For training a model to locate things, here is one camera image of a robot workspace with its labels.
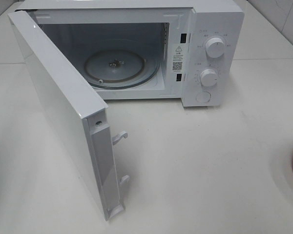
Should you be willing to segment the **round white door button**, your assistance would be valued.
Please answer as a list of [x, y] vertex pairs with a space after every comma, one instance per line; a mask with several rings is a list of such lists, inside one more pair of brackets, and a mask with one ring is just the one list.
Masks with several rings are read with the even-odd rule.
[[196, 101], [199, 103], [209, 103], [211, 94], [209, 92], [200, 92], [196, 96]]

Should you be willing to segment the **white microwave door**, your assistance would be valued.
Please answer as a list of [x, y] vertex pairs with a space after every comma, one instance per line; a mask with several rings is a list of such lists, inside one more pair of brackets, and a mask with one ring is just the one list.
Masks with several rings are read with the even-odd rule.
[[39, 101], [85, 186], [109, 220], [123, 211], [107, 104], [25, 11], [8, 15]]

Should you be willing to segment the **white timer knob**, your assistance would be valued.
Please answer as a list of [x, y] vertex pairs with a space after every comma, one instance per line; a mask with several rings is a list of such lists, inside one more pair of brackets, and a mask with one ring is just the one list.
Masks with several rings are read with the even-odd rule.
[[214, 69], [205, 69], [200, 74], [200, 82], [202, 86], [212, 87], [217, 83], [218, 73]]

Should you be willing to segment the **white power knob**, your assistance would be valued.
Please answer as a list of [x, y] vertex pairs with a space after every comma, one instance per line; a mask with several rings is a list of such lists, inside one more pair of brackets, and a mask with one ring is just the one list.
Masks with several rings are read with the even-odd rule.
[[216, 59], [225, 52], [226, 42], [220, 36], [213, 36], [205, 42], [205, 51], [208, 57]]

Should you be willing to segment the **glass microwave turntable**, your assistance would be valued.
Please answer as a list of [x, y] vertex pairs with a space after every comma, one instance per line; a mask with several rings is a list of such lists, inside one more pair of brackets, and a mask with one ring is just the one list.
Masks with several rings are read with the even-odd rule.
[[130, 50], [102, 50], [90, 56], [84, 64], [87, 82], [101, 89], [126, 89], [152, 79], [160, 63], [152, 55], [142, 56]]

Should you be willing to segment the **white warning label sticker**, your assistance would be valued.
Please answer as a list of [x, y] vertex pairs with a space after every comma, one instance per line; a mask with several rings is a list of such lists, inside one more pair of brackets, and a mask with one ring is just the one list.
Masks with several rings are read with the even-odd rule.
[[183, 72], [185, 67], [187, 49], [186, 44], [173, 44], [171, 48], [171, 70], [173, 72]]

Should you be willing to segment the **white microwave oven body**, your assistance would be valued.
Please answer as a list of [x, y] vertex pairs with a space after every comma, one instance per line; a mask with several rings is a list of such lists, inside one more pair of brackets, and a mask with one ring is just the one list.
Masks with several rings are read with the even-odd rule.
[[[111, 90], [88, 83], [102, 99], [178, 98], [184, 107], [221, 104], [244, 19], [232, 0], [26, 0], [16, 11], [27, 12], [84, 79], [86, 60], [102, 50], [124, 49], [158, 59], [155, 76], [139, 86]], [[218, 58], [205, 51], [213, 36], [226, 42]], [[182, 43], [185, 67], [173, 72], [171, 48]], [[201, 85], [205, 69], [218, 73], [212, 87]], [[211, 94], [209, 103], [196, 101], [200, 92]]]

